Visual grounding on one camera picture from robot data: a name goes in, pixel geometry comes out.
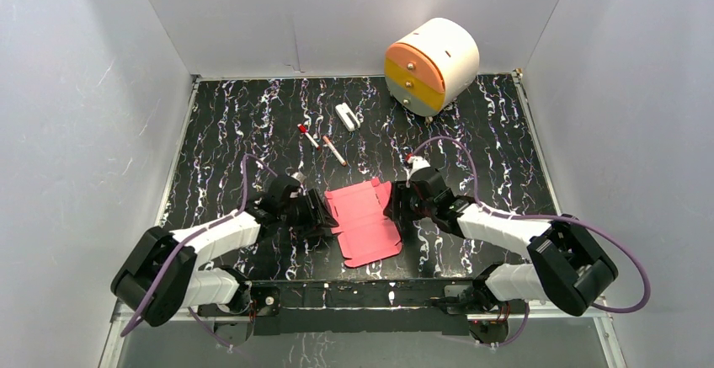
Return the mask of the pink paper box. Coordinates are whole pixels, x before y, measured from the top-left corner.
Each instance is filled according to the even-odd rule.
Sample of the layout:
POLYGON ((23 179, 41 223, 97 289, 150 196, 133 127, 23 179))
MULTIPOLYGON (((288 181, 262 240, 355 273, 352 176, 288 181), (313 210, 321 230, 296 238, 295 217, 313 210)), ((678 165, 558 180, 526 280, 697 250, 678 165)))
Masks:
POLYGON ((338 225, 344 266, 349 269, 389 259, 402 251, 402 238, 394 221, 384 215, 392 184, 378 178, 327 191, 328 209, 338 225))

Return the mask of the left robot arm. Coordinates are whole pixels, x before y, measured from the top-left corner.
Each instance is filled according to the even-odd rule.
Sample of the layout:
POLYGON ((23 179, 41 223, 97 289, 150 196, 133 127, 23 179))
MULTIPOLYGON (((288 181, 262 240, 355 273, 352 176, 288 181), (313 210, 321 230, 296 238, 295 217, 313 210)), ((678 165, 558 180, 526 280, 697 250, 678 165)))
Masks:
POLYGON ((231 314, 249 311, 250 280, 231 267, 206 269, 226 253, 248 248, 286 228, 314 236, 338 222, 324 196, 306 190, 294 175, 279 174, 268 188, 232 213, 204 224, 169 231, 147 229, 110 284, 136 322, 163 325, 181 309, 221 305, 231 314))

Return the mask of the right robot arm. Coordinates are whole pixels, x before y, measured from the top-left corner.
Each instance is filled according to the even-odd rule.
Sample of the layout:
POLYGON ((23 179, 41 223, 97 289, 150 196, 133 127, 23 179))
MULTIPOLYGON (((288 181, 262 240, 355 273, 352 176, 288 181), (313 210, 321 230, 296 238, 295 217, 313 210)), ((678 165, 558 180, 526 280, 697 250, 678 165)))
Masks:
POLYGON ((610 256, 571 217, 543 221, 506 215, 455 195, 436 168, 421 168, 392 183, 385 216, 405 232, 415 221, 431 220, 442 232, 517 253, 523 264, 492 264, 457 295, 432 301, 436 307, 471 307, 496 312, 513 300, 549 301, 580 316, 618 277, 610 256))

